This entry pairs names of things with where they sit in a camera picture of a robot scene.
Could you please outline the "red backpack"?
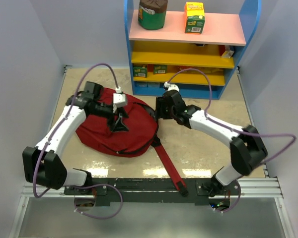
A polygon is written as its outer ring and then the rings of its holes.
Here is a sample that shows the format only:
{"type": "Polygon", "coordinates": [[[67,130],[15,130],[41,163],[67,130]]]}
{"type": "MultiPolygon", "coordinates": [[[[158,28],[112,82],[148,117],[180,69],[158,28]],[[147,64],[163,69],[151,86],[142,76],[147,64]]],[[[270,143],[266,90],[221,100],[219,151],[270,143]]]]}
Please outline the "red backpack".
{"type": "MultiPolygon", "coordinates": [[[[104,88],[100,101],[111,104],[110,93],[113,91],[104,88]]],[[[154,109],[131,95],[127,95],[127,99],[124,109],[129,117],[123,122],[129,131],[112,132],[104,118],[89,116],[76,130],[81,143],[101,153],[126,158],[140,156],[153,147],[175,188],[185,195],[185,182],[157,135],[159,126],[154,109]]]]}

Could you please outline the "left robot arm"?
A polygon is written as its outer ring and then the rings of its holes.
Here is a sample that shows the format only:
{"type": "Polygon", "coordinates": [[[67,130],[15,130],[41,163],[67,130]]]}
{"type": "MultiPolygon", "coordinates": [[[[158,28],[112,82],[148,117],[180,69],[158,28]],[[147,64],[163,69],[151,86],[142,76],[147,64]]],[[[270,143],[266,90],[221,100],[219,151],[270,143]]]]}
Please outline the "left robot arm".
{"type": "Polygon", "coordinates": [[[123,118],[128,115],[124,109],[128,100],[121,87],[110,93],[111,104],[100,101],[104,87],[94,82],[86,82],[84,90],[70,96],[61,116],[48,134],[34,147],[27,146],[22,152],[25,180],[33,186],[41,185],[49,189],[75,186],[81,194],[89,194],[93,182],[87,171],[67,169],[61,157],[63,151],[78,129],[89,116],[104,118],[112,132],[128,131],[123,118]]]}

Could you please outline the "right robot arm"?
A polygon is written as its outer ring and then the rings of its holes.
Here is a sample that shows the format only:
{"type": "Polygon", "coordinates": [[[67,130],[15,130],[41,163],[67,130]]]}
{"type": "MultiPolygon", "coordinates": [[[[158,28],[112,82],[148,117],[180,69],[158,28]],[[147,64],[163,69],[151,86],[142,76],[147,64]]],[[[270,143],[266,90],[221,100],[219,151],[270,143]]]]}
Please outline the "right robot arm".
{"type": "Polygon", "coordinates": [[[213,137],[230,149],[230,163],[211,178],[211,188],[215,194],[224,194],[233,181],[250,175],[268,155],[255,127],[216,121],[215,117],[207,115],[200,107],[186,105],[177,90],[166,91],[156,98],[155,117],[173,119],[179,125],[213,137]]]}

